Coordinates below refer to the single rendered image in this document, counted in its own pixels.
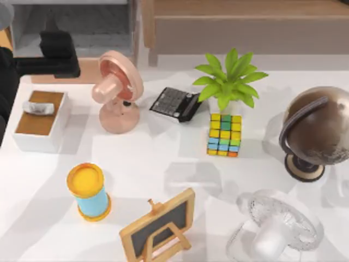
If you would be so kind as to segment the salmon-coloured shallow box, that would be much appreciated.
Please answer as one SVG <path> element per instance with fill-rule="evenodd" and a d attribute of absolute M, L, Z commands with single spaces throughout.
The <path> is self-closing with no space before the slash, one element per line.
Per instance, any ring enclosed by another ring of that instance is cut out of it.
<path fill-rule="evenodd" d="M 131 54 L 128 58 L 137 65 L 139 45 L 139 25 L 135 26 L 131 34 Z M 0 46 L 13 49 L 10 29 L 0 31 Z M 56 79 L 53 75 L 32 75 L 31 82 L 34 84 L 94 84 L 101 80 L 98 58 L 79 58 L 81 74 L 74 79 Z"/>

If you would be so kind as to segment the grey cabinet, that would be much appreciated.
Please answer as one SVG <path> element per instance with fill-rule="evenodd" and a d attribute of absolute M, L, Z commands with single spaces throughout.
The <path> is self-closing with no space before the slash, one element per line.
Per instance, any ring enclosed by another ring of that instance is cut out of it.
<path fill-rule="evenodd" d="M 41 56 L 39 33 L 46 19 L 54 17 L 59 29 L 68 31 L 76 53 L 97 58 L 116 50 L 134 54 L 136 0 L 8 0 L 14 8 L 10 27 L 17 56 Z"/>

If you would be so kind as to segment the white tissue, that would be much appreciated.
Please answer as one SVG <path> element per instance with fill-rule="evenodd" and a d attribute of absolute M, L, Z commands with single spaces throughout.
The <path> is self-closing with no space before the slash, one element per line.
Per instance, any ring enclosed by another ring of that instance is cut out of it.
<path fill-rule="evenodd" d="M 22 109 L 25 113 L 37 116 L 51 116 L 55 113 L 55 105 L 53 103 L 25 101 L 22 103 Z"/>

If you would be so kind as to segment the white tissue box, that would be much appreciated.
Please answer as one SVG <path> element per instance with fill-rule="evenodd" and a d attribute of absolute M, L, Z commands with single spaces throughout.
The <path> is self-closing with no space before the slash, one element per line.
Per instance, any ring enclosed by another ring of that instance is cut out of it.
<path fill-rule="evenodd" d="M 35 90 L 28 101 L 41 105 L 52 104 L 53 114 L 35 115 L 24 111 L 13 133 L 18 148 L 22 151 L 57 153 L 71 113 L 68 94 Z"/>

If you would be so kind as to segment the pink desk fan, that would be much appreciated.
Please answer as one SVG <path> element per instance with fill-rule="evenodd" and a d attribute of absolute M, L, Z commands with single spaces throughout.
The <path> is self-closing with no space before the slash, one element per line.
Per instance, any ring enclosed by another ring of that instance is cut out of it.
<path fill-rule="evenodd" d="M 104 53 L 99 60 L 102 80 L 92 88 L 92 98 L 102 104 L 99 120 L 112 134 L 131 131 L 140 120 L 136 101 L 143 95 L 143 80 L 133 62 L 117 51 Z"/>

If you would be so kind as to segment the black calculator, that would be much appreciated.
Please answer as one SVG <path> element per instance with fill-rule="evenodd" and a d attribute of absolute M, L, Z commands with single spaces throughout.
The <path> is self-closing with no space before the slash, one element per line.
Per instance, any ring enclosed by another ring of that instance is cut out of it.
<path fill-rule="evenodd" d="M 150 111 L 179 123 L 189 122 L 201 106 L 200 93 L 166 87 L 149 108 Z"/>

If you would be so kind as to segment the yellow and blue cylinder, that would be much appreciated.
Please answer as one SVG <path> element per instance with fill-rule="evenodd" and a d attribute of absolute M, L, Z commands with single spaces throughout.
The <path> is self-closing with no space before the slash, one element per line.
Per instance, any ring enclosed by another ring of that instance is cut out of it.
<path fill-rule="evenodd" d="M 67 187 L 85 220 L 97 222 L 110 213 L 111 198 L 105 190 L 103 171 L 97 165 L 82 163 L 72 168 L 67 176 Z"/>

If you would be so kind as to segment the green plant in white pot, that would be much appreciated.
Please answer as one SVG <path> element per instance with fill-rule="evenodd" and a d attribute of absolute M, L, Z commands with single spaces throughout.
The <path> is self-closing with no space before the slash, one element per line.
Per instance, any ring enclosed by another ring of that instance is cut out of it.
<path fill-rule="evenodd" d="M 238 101 L 253 109 L 254 100 L 260 96 L 251 83 L 269 76 L 251 64 L 253 55 L 253 52 L 247 52 L 240 56 L 238 51 L 232 48 L 225 56 L 224 64 L 221 64 L 215 55 L 206 53 L 207 63 L 195 67 L 206 75 L 192 83 L 194 86 L 203 86 L 198 101 L 215 98 L 220 113 L 224 112 L 231 102 Z"/>

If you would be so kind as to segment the colourful puzzle cube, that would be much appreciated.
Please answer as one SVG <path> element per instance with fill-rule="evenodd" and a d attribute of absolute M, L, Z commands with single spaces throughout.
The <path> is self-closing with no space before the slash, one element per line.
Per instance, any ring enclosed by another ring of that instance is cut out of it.
<path fill-rule="evenodd" d="M 207 154 L 238 157 L 242 140 L 242 117 L 214 113 L 210 115 Z"/>

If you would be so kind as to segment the wooden drawer front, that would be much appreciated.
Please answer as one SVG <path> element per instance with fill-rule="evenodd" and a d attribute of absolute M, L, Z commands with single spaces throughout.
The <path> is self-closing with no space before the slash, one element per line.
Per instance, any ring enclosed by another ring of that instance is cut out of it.
<path fill-rule="evenodd" d="M 349 55 L 349 20 L 160 20 L 159 54 Z"/>

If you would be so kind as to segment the wooden cupboard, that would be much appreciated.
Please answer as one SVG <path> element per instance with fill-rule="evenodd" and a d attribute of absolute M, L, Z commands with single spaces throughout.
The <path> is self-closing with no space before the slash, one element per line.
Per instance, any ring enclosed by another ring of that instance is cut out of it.
<path fill-rule="evenodd" d="M 349 0 L 140 0 L 148 63 L 160 20 L 349 20 Z"/>

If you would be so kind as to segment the wooden framed blackboard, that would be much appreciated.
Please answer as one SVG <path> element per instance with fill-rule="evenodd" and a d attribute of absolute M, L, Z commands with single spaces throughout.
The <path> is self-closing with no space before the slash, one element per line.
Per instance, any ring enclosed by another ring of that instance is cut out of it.
<path fill-rule="evenodd" d="M 191 248 L 184 233 L 193 223 L 194 190 L 187 188 L 165 203 L 148 202 L 151 211 L 119 232 L 127 262 L 167 262 Z"/>

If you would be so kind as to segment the brown globe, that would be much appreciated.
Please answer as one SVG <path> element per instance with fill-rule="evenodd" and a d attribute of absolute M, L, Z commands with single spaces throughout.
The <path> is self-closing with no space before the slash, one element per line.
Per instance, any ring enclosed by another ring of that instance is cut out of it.
<path fill-rule="evenodd" d="M 319 180 L 327 165 L 349 159 L 349 91 L 312 87 L 288 106 L 279 135 L 287 172 L 302 182 Z"/>

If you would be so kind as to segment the white desk fan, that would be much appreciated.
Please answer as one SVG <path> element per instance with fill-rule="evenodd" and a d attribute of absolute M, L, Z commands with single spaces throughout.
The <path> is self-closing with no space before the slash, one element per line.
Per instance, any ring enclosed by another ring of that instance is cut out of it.
<path fill-rule="evenodd" d="M 318 217 L 284 192 L 260 189 L 242 193 L 236 204 L 249 219 L 226 244 L 231 262 L 283 262 L 286 248 L 313 251 L 323 240 L 324 227 Z"/>

